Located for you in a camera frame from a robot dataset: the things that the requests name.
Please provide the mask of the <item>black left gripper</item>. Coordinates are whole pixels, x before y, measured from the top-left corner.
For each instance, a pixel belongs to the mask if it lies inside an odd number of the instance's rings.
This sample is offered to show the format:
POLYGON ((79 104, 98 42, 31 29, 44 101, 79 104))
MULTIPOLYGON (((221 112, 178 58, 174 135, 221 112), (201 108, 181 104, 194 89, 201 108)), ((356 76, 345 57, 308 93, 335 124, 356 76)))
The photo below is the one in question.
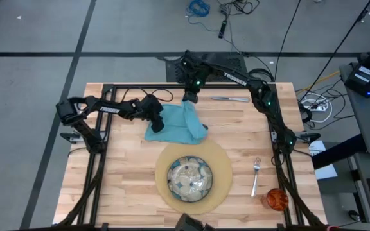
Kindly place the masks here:
POLYGON ((140 118, 152 122, 153 132, 160 132, 164 128, 164 123, 160 112, 163 106, 159 100, 152 94, 147 94, 139 103, 141 109, 140 118))

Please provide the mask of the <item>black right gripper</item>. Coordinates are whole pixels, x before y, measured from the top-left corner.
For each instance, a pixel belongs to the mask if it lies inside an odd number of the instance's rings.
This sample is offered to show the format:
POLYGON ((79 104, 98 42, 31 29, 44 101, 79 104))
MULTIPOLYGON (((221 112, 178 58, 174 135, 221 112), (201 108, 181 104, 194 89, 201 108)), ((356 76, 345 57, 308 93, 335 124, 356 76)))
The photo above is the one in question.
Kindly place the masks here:
POLYGON ((201 86, 197 85, 197 84, 187 84, 187 85, 185 85, 185 88, 184 88, 185 93, 184 93, 184 96, 182 98, 182 101, 186 102, 186 101, 189 100, 189 97, 190 97, 191 102, 197 103, 198 102, 197 94, 200 92, 200 89, 201 89, 201 86))

